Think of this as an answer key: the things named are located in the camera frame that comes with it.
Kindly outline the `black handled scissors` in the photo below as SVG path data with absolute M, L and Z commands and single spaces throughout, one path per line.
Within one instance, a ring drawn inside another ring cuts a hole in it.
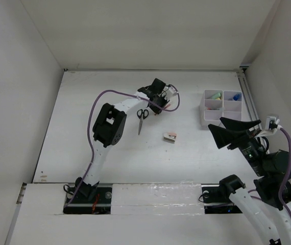
M 137 111 L 137 117 L 139 118 L 138 135 L 140 135 L 143 121 L 148 117 L 148 109 L 140 109 Z

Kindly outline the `green highlighter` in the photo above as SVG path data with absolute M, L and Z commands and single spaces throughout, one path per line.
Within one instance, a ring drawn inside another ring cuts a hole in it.
M 218 98 L 218 97 L 221 98 L 221 96 L 222 96 L 221 93 L 216 93 L 216 94 L 214 94 L 213 96 L 211 96 L 210 99 L 211 99 L 211 100 L 214 100 L 215 98 Z

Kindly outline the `pink white mini stapler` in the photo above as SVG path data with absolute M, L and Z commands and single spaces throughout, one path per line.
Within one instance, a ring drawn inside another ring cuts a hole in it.
M 163 140 L 167 142 L 175 143 L 177 139 L 177 134 L 172 132 L 167 132 L 163 134 Z

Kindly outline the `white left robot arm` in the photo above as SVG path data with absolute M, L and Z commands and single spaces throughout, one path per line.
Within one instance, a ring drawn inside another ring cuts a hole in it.
M 95 102 L 98 102 L 105 93 L 123 95 L 127 99 L 116 104 L 103 104 L 93 126 L 91 125 L 91 119 L 96 104 L 91 107 L 87 125 L 91 161 L 85 167 L 83 176 L 76 179 L 74 190 L 74 196 L 87 203 L 95 198 L 106 156 L 109 150 L 122 138 L 127 118 L 130 115 L 143 116 L 146 109 L 153 111 L 155 114 L 168 111 L 166 106 L 177 91 L 173 85 L 155 78 L 151 85 L 139 88 L 134 94 L 110 89 L 105 90 L 96 98 Z

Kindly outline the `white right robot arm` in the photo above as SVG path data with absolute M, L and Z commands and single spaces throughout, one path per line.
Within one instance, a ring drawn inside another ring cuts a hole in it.
M 260 236 L 263 244 L 291 244 L 291 137 L 275 116 L 267 117 L 264 130 L 256 121 L 221 117 L 222 126 L 208 125 L 218 149 L 238 149 L 258 177 L 254 192 L 237 175 L 229 175 L 213 186 L 202 188 L 199 201 L 222 212 L 237 207 Z M 260 140 L 277 131 L 287 139 L 288 150 L 268 153 Z

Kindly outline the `white compartment organizer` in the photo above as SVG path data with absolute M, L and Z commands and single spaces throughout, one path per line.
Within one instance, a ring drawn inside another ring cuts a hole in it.
M 209 124 L 219 126 L 220 118 L 242 120 L 241 91 L 206 89 L 200 102 L 200 123 L 206 128 Z

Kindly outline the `blue capped glue stick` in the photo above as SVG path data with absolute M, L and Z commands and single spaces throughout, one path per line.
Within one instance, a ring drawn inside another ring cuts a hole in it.
M 242 97 L 242 94 L 238 93 L 238 94 L 234 95 L 230 100 L 231 101 L 240 101 L 241 97 Z

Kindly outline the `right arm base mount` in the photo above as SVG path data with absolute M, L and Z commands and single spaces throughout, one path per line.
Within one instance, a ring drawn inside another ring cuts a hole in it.
M 240 188 L 245 188 L 245 183 L 237 175 L 230 175 L 218 184 L 202 184 L 198 201 L 204 204 L 205 214 L 240 214 L 242 211 L 229 199 Z

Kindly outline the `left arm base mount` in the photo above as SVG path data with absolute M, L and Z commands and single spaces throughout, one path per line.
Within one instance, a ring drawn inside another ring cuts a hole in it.
M 95 193 L 91 194 L 91 198 L 86 198 L 78 192 L 70 204 L 68 203 L 75 188 L 65 184 L 63 189 L 66 192 L 64 214 L 111 214 L 112 185 L 99 185 Z

